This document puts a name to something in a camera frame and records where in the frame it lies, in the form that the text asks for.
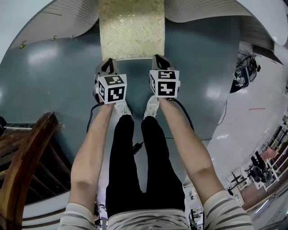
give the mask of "glossy floor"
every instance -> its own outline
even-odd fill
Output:
[[[102,61],[99,39],[98,28],[95,28],[75,39],[28,44],[23,49],[10,50],[0,65],[1,115],[8,122],[26,123],[36,122],[43,113],[55,111],[59,122],[66,125],[59,140],[71,161],[85,138],[90,109],[95,104],[92,97],[94,70]],[[199,137],[210,139],[233,78],[239,46],[237,19],[208,18],[188,23],[166,21],[165,44],[165,56],[181,71],[178,99],[189,112]],[[128,78],[126,99],[135,121],[134,143],[143,141],[140,123],[152,93],[148,75],[151,64],[147,59],[118,64]],[[109,155],[118,119],[114,113],[108,128],[99,183],[101,203],[105,199]],[[161,111],[157,119],[166,137],[171,137]],[[184,180],[185,171],[174,141],[168,139],[167,144],[174,170]],[[135,160],[141,189],[146,190],[144,147]]]
[[[240,174],[239,167],[250,161],[249,155],[270,140],[288,107],[284,96],[286,69],[266,57],[257,56],[261,71],[254,82],[230,94],[227,111],[223,111],[208,150],[218,177],[226,186],[231,172]]]

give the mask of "shirt sleeve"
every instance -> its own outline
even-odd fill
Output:
[[[227,191],[220,191],[204,204],[205,230],[254,230],[251,218]]]
[[[84,206],[69,203],[61,217],[58,230],[96,230],[93,214]]]

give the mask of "black pants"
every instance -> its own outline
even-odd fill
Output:
[[[254,166],[257,166],[259,169],[264,170],[266,165],[265,162],[263,161],[263,159],[261,158],[261,156],[259,155],[258,152],[255,153],[257,160],[255,159],[255,157],[251,157],[251,161],[253,162]]]
[[[108,218],[141,209],[175,208],[185,211],[182,183],[171,166],[163,130],[151,116],[145,118],[141,128],[148,156],[146,193],[140,189],[132,153],[134,121],[130,115],[124,115],[115,128],[110,155],[106,189]]]

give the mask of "forearm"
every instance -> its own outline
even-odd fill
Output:
[[[212,195],[224,190],[224,187],[215,173],[206,147],[188,125],[181,111],[174,102],[168,102],[165,98],[159,100],[187,174],[204,204]]]
[[[100,107],[84,143],[76,155],[71,171],[70,203],[78,203],[88,209],[94,209],[94,200],[103,161],[105,138],[112,110],[113,105]],[[81,197],[82,192],[85,192],[90,197],[89,202],[86,202]]]
[[[160,99],[161,109],[189,175],[213,167],[210,155],[174,102]]]

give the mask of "shoe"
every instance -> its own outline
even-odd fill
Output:
[[[115,109],[116,109],[116,112],[117,114],[122,117],[123,115],[130,115],[132,116],[132,113],[127,105],[126,102],[119,102],[119,103],[116,103],[114,105]]]
[[[144,119],[147,116],[156,117],[159,105],[160,105],[160,102],[158,101],[158,98],[155,95],[153,95],[147,103],[147,107],[144,113]]]

